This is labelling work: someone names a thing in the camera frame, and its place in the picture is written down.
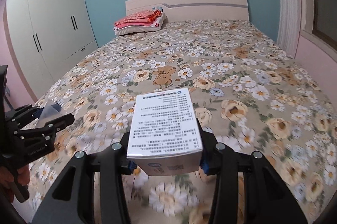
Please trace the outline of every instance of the wardrobe handle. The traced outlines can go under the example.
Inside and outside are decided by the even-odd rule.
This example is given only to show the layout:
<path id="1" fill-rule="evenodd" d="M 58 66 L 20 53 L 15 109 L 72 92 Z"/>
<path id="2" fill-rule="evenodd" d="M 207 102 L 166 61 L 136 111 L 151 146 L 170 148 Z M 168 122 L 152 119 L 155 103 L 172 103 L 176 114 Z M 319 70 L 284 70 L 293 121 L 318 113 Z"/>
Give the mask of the wardrobe handle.
<path id="1" fill-rule="evenodd" d="M 39 43 L 40 49 L 41 49 L 41 51 L 42 51 L 42 47 L 41 47 L 41 44 L 40 44 L 40 41 L 39 41 L 39 37 L 37 36 L 36 33 L 35 33 L 35 35 L 36 35 L 36 38 L 37 38 L 37 42 Z"/>
<path id="2" fill-rule="evenodd" d="M 76 31 L 76 28 L 75 28 L 75 25 L 74 25 L 74 21 L 72 19 L 72 16 L 71 16 L 71 22 L 72 22 L 72 26 L 74 27 L 74 30 Z"/>
<path id="3" fill-rule="evenodd" d="M 75 25 L 76 25 L 76 29 L 78 30 L 78 27 L 77 27 L 77 23 L 76 23 L 76 20 L 75 20 L 75 16 L 74 17 L 74 22 L 75 22 Z"/>
<path id="4" fill-rule="evenodd" d="M 34 35 L 33 35 L 33 39 L 34 39 L 34 43 L 35 43 L 35 46 L 36 46 L 37 51 L 40 52 L 40 51 L 39 51 L 39 48 L 38 48 L 38 46 L 37 46 L 37 44 L 36 44 L 36 40 L 35 40 Z"/>

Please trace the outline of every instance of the hand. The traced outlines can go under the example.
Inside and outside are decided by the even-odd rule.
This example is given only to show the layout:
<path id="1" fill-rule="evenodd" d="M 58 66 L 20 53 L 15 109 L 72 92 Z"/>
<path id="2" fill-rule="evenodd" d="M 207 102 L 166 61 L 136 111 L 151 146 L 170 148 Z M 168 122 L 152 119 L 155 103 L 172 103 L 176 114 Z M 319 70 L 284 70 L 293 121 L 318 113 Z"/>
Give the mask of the hand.
<path id="1" fill-rule="evenodd" d="M 30 181 L 28 165 L 18 169 L 17 173 L 19 174 L 18 177 L 17 177 L 17 181 L 22 186 L 28 185 L 28 183 Z M 14 176 L 11 174 L 10 171 L 8 171 L 7 168 L 1 166 L 0 167 L 0 183 L 1 183 L 1 185 L 3 185 L 4 191 L 7 195 L 8 200 L 12 203 L 14 201 L 14 193 L 9 188 L 8 182 L 14 182 Z"/>

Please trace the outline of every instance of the qr code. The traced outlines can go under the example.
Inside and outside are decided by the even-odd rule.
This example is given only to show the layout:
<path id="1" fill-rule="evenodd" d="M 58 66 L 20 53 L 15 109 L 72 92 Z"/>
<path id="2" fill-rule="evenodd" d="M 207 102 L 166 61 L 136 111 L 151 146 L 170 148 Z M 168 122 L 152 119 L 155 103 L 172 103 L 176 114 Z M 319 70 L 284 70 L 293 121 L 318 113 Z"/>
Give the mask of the qr code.
<path id="1" fill-rule="evenodd" d="M 174 165 L 174 166 L 168 166 L 168 169 L 170 171 L 174 171 L 174 170 L 181 170 L 184 168 L 184 165 L 183 164 L 180 164 L 180 165 Z"/>

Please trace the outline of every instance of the box top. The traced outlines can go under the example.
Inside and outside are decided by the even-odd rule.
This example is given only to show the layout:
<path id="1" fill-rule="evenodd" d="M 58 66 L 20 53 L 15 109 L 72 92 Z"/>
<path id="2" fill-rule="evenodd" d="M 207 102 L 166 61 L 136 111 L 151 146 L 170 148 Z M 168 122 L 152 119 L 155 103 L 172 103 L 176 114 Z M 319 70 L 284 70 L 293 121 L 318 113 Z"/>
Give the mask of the box top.
<path id="1" fill-rule="evenodd" d="M 158 158 L 203 149 L 188 88 L 138 95 L 127 158 Z"/>

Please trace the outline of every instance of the drawer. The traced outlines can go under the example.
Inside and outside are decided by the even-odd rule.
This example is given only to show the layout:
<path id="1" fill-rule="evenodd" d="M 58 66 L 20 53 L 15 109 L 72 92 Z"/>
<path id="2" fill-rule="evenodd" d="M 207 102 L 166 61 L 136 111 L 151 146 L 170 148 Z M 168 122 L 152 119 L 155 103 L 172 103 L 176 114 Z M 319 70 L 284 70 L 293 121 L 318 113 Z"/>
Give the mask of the drawer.
<path id="1" fill-rule="evenodd" d="M 98 48 L 96 41 L 93 41 L 83 47 L 81 50 L 75 52 L 69 58 L 65 60 L 67 67 L 69 68 L 68 71 L 73 68 L 76 64 L 78 64 L 81 60 L 83 60 L 86 56 L 91 54 Z"/>

